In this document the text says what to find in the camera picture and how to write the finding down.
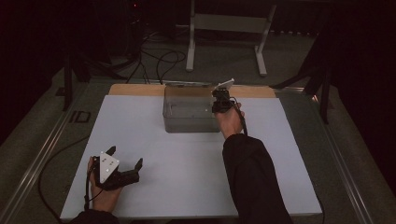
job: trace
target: clear plastic box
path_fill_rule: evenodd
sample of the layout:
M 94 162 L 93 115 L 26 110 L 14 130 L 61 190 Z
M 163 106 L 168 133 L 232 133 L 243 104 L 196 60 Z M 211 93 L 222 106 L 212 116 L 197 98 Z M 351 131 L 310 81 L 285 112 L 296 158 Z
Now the clear plastic box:
M 168 133 L 218 133 L 212 105 L 213 88 L 166 86 L 163 97 L 163 121 Z

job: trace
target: small white object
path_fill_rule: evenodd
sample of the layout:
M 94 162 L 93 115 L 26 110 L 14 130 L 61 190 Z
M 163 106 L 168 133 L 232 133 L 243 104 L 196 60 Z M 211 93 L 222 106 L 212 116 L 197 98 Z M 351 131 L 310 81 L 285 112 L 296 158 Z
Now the small white object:
M 215 90 L 218 90 L 219 88 L 225 88 L 225 89 L 229 90 L 234 82 L 235 82 L 235 80 L 233 78 L 231 78 L 230 80 L 228 80 L 226 82 L 219 83 L 219 85 L 217 87 L 215 87 Z
M 113 174 L 113 172 L 117 169 L 120 161 L 116 160 L 114 157 L 108 155 L 107 153 L 101 153 L 99 162 L 100 182 L 103 184 L 108 179 L 108 177 Z

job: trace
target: white sheet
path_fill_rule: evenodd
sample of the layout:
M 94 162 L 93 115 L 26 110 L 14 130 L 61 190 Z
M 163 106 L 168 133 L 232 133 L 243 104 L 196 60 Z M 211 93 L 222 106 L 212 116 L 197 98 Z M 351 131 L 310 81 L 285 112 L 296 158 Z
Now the white sheet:
M 250 136 L 261 139 L 276 167 L 292 215 L 321 213 L 283 107 L 276 98 L 239 98 Z M 114 215 L 132 218 L 234 217 L 221 151 L 221 133 L 167 133 L 163 98 L 106 96 L 61 218 L 82 209 L 87 162 L 116 146 L 120 171 L 143 158 L 140 182 L 124 188 Z

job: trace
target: black jacket sleeve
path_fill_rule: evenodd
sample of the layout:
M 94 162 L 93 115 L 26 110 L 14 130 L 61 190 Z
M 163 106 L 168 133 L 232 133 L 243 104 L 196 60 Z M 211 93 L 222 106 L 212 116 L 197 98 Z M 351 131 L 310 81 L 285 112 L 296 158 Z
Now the black jacket sleeve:
M 70 224 L 119 224 L 119 220 L 111 213 L 96 210 L 81 212 Z
M 292 223 L 280 194 L 274 164 L 261 140 L 241 133 L 231 135 L 222 154 L 242 223 Z

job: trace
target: human hand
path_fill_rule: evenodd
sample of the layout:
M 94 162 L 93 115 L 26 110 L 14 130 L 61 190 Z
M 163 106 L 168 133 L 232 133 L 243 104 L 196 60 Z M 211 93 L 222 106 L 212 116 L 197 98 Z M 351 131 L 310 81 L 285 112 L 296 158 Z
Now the human hand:
M 88 162 L 88 170 L 90 170 L 92 165 L 93 158 L 90 157 L 90 161 Z M 91 197 L 95 197 L 97 195 L 97 197 L 92 200 L 92 209 L 112 213 L 116 207 L 122 188 L 106 191 L 97 187 L 93 172 L 91 172 L 90 175 L 90 182 Z
M 225 113 L 216 113 L 216 119 L 218 120 L 219 128 L 224 136 L 227 139 L 229 136 L 241 133 L 242 132 L 242 124 L 241 119 L 239 118 L 238 113 L 236 112 L 235 108 L 230 108 Z

